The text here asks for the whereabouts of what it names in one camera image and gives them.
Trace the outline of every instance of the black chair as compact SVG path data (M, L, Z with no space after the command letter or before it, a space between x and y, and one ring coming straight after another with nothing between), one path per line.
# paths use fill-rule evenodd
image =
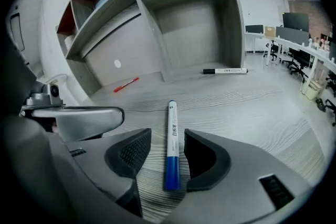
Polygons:
M334 97L336 97L336 74L330 71L329 77L327 77L326 80L328 83L325 88L331 88L334 92Z
M316 104L318 109L323 112L325 112L325 108L331 109L334 112L335 122L332 123L332 126L336 126L336 105L334 105L329 99L326 99L325 104L323 104L322 99L317 99Z
M272 40L272 44L271 44L271 56L272 56L272 61L274 61L274 57L278 58L278 56L275 54L279 51L279 46L278 45L274 45L274 40Z
M297 50L294 50L294 49L292 49L292 48L289 48L287 55L288 55L288 56L291 56L292 59L291 59L291 60L282 60L282 59L280 58L281 64L283 64L284 62L286 62L286 63L288 63L288 68L290 68L291 66L295 66L295 67L299 68L299 66L294 62L294 56L295 56L295 54L296 54L297 52L298 52Z
M290 74L292 75L293 73L298 73L303 78L308 77L304 73L303 68L304 67L309 67L309 65L310 65L310 54L303 51L303 50L299 50L297 53L294 54L294 59L298 61L300 66L298 66L296 63L292 64L290 66Z

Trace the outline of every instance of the blue marker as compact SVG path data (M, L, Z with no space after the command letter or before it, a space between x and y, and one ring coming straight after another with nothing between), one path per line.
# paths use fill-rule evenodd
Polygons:
M179 131L177 126L177 104L169 102L166 189L180 189L180 165L178 149Z

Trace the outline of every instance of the marker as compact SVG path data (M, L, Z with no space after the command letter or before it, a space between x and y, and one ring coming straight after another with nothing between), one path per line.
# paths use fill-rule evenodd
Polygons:
M131 81L127 82L123 86L117 87L114 92L119 92L121 89L125 88L127 85L131 84L132 82L137 81L139 78L132 79Z
M180 189L180 166L178 149L179 130L177 125L177 104L169 102L168 107L168 139L167 139L167 167L166 189Z
M203 69L203 74L247 74L246 68Z

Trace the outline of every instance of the white desk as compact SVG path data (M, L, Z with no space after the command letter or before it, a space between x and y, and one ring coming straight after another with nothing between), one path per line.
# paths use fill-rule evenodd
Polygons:
M326 57L321 56L320 54L318 54L317 50L314 50L313 48L310 48L310 47L304 47L304 46L302 46L300 44L297 44L297 43L294 43L292 41L288 41L288 40L285 40L285 39L282 39L282 38L276 38L275 41L278 44L281 44L283 46L286 46L286 47L289 47L289 48L292 48L292 49L295 49L295 50L303 50L303 51L309 53L310 55L314 56L314 62L313 62L313 65L311 67L311 71L310 71L310 73L308 75L307 83L302 88L302 93L303 94L306 93L306 91L308 89L308 85L310 84L310 82L311 82L311 80L312 80L312 78L314 76L314 72L315 72L315 68L316 68L318 60L323 61L323 65L325 67L327 67L333 73L336 73L336 63L332 63L328 58L326 58Z
M259 34L259 33L248 33L246 32L245 33L245 43L246 43L246 38L247 37L250 37L253 39L253 42L252 42L252 50L253 50L253 54L256 53L256 38L264 38L265 35L264 34Z

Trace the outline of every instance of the pen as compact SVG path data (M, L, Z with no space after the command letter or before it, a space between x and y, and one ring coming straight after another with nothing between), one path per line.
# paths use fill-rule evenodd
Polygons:
M247 74L246 68L203 69L203 74Z
M137 81L139 78L132 79L131 81L127 82L123 86L120 86L114 90L114 92L119 92L121 89L125 88L127 85L131 84L132 82Z

